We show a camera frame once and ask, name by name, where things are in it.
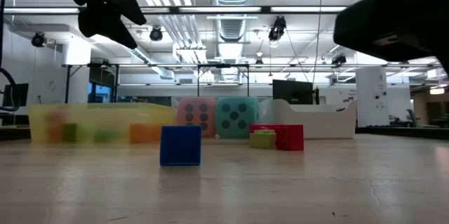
toy block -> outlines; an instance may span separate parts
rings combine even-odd
[[[163,126],[161,166],[186,166],[201,163],[201,126]]]

ceiling camera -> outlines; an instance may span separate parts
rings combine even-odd
[[[45,33],[36,32],[33,39],[31,40],[31,44],[37,48],[43,48],[44,46],[47,46],[47,42],[45,40]]]
[[[153,30],[149,34],[149,38],[152,41],[160,41],[160,40],[162,40],[161,26],[153,26]]]
[[[278,41],[283,36],[283,30],[287,28],[286,19],[283,16],[278,16],[272,26],[272,30],[268,34],[270,41]]]

orange block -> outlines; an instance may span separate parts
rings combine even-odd
[[[47,136],[49,143],[61,143],[64,127],[62,124],[54,124],[47,126]]]
[[[131,124],[129,128],[130,143],[150,143],[161,140],[162,125]]]

large foam dice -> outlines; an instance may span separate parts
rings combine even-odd
[[[259,120],[256,98],[220,98],[215,111],[215,127],[220,138],[249,138],[250,124]]]
[[[181,126],[201,126],[203,137],[213,137],[215,104],[214,98],[183,98],[177,107],[176,122]]]

teal dice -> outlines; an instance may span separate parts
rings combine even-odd
[[[221,139],[248,139],[250,124],[259,120],[257,98],[220,98],[215,109],[215,127]]]

